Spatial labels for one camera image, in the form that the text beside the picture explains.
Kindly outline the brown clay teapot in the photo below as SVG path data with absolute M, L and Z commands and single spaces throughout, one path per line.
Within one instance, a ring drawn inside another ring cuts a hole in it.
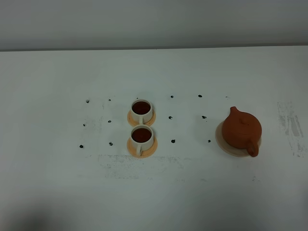
M 235 106 L 222 124 L 222 137 L 228 145 L 245 149 L 251 157 L 258 156 L 262 127 L 250 113 L 239 111 Z

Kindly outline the beige round teapot coaster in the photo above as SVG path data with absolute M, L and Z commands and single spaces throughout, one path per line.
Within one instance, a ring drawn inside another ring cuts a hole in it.
M 230 145 L 228 145 L 226 143 L 226 141 L 223 139 L 222 137 L 222 123 L 220 123 L 217 128 L 216 128 L 216 133 L 215 133 L 215 136 L 216 136 L 216 141 L 219 145 L 219 147 L 225 151 L 226 153 L 232 155 L 232 156 L 236 156 L 236 157 L 251 157 L 247 151 L 245 149 L 237 149 L 237 148 L 233 148 L 231 147 Z

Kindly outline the far white teacup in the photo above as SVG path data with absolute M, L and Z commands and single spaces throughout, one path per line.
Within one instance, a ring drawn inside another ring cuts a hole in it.
M 145 99 L 136 99 L 131 104 L 130 113 L 132 119 L 137 122 L 138 125 L 149 122 L 154 115 L 152 104 Z

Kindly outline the white teacup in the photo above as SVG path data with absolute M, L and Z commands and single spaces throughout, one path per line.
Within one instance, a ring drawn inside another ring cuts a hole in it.
M 137 122 L 138 125 L 149 122 L 154 115 L 152 104 L 145 99 L 136 99 L 131 104 L 130 113 L 132 119 Z
M 136 125 L 130 133 L 130 142 L 136 150 L 136 155 L 141 156 L 143 151 L 147 151 L 153 146 L 154 132 L 147 125 Z

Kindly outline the near white teacup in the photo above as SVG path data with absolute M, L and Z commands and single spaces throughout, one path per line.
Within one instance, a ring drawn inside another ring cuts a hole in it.
M 141 156 L 143 151 L 147 151 L 153 146 L 154 132 L 147 125 L 136 125 L 130 133 L 130 142 L 136 150 L 136 155 Z

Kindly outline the near orange coaster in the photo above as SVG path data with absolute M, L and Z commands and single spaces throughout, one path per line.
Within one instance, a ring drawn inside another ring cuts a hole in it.
M 141 155 L 138 156 L 138 155 L 136 154 L 136 149 L 133 147 L 130 138 L 129 138 L 128 141 L 127 141 L 127 149 L 128 149 L 128 152 L 129 152 L 133 157 L 135 157 L 135 158 L 147 158 L 147 157 L 151 156 L 151 155 L 156 151 L 157 147 L 158 147 L 158 142 L 157 142 L 156 137 L 154 137 L 154 143 L 153 143 L 153 145 L 151 146 L 151 148 L 148 149 L 148 150 L 146 150 L 146 151 L 142 151 L 142 152 L 141 152 Z

